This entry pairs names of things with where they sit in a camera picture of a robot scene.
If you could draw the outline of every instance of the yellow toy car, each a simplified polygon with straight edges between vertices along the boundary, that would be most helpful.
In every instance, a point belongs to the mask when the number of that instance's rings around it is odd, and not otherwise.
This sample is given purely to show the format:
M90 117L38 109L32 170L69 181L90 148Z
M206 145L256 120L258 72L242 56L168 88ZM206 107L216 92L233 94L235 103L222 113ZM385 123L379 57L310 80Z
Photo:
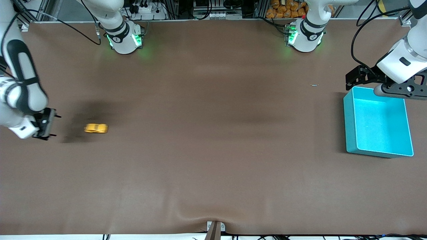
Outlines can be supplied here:
M107 124L88 123L85 127L85 132L89 133L107 133Z

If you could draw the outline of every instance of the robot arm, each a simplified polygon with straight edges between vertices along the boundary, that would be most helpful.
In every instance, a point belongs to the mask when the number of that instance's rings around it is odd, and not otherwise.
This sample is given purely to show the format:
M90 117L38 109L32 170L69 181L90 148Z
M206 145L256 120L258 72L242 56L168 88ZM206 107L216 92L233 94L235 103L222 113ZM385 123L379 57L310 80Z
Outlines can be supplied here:
M11 1L0 1L1 56L14 76L0 77L0 125L20 138L45 138L49 136L55 111L46 108L47 95L18 25L16 21L11 22L14 15Z
M107 32L112 48L120 54L132 53L142 46L141 26L124 20L120 14L123 0L76 0L86 6Z
M347 90L358 84L381 83L378 96L427 100L427 0L409 0L417 24L369 69L357 66L346 75ZM415 82L419 76L421 84Z
M291 25L295 30L288 37L287 42L300 52L311 52L323 36L323 29L331 18L332 11L329 4L349 5L358 0L306 0L308 13L304 19L297 19Z

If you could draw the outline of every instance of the table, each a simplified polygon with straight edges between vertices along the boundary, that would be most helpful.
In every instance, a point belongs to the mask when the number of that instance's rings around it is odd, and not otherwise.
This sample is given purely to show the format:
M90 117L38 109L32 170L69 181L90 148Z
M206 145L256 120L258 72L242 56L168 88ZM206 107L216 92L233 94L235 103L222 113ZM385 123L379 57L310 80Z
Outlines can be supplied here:
M426 102L407 101L414 157L345 150L355 21L331 21L311 53L262 21L149 27L129 55L61 24L23 34L63 118L48 142L1 129L0 234L198 232L209 220L234 234L425 234ZM355 53L373 65L406 31L375 20Z

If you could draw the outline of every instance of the pile of brown objects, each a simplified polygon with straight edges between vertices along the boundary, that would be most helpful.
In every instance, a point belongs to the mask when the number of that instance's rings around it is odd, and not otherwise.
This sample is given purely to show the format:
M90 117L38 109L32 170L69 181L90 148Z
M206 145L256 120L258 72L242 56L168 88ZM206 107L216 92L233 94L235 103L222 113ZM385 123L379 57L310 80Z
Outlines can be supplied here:
M306 2L286 0L286 5L282 5L280 0L270 0L270 3L271 8L267 10L266 18L297 18L308 12Z

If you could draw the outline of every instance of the blue bin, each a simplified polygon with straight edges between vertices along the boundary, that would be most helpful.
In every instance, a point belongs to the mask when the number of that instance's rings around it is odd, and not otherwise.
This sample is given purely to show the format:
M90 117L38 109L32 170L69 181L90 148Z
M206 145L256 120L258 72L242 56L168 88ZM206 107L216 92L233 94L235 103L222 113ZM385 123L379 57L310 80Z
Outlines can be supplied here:
M385 158L412 157L405 100L353 87L344 97L347 152Z

